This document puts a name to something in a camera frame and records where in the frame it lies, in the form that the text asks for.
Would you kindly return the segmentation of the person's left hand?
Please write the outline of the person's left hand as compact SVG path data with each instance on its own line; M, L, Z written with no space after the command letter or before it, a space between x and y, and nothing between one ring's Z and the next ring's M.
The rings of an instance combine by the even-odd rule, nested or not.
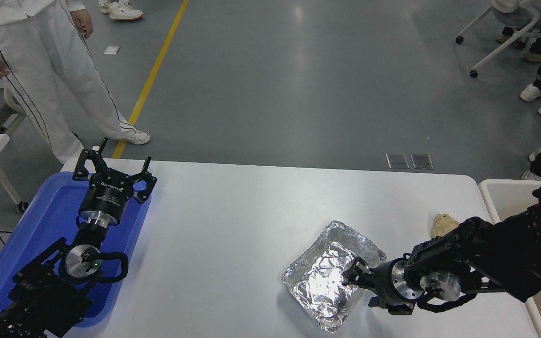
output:
M87 40L93 33L92 17L86 9L78 9L70 12L71 18L79 34Z

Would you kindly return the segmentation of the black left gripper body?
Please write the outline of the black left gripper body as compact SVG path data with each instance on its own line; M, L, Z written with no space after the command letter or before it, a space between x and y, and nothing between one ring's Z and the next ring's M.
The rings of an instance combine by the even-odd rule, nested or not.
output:
M78 215L88 218L105 218L109 224L119 224L130 197L133 182L124 173L96 173L89 177L87 193L79 206Z

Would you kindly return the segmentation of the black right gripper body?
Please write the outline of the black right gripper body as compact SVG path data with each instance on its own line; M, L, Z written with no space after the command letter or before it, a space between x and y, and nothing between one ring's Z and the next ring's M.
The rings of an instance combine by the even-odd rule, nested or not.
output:
M371 289L376 296L384 298L389 305L395 305L394 288L392 278L392 268L394 261L389 261L373 268L373 288Z

